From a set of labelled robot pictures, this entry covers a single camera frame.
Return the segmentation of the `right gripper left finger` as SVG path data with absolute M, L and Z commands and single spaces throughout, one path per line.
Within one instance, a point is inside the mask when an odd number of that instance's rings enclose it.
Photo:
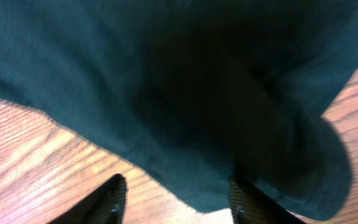
M 126 179 L 116 174 L 49 224 L 121 224 L 126 198 Z

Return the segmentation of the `black t-shirt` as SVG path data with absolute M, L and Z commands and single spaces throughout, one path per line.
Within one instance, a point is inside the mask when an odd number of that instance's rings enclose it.
M 0 1 L 0 98 L 201 212 L 239 174 L 328 220 L 352 182 L 323 113 L 358 69 L 358 0 Z

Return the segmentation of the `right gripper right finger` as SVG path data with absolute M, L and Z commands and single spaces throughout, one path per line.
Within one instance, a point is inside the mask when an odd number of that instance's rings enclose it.
M 230 179 L 228 201 L 234 224 L 305 224 L 246 180 Z

